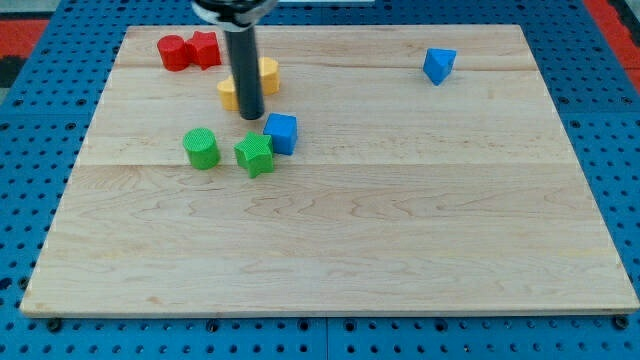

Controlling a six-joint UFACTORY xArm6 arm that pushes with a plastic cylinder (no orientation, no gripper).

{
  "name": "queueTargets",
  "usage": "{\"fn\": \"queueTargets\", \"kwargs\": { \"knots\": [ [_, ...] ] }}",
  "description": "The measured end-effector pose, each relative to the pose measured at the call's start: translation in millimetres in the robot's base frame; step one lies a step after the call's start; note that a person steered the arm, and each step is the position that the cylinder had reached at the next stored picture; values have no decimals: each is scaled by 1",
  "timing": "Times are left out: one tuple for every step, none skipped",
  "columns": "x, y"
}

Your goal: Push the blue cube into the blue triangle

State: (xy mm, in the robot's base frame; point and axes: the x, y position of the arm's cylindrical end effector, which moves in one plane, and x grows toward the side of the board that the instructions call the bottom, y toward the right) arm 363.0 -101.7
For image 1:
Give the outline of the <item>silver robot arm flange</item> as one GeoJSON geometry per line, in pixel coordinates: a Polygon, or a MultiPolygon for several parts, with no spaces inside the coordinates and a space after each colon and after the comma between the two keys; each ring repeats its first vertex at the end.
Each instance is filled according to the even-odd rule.
{"type": "Polygon", "coordinates": [[[255,26],[278,5],[278,0],[192,0],[194,13],[203,21],[229,32],[255,26]]]}

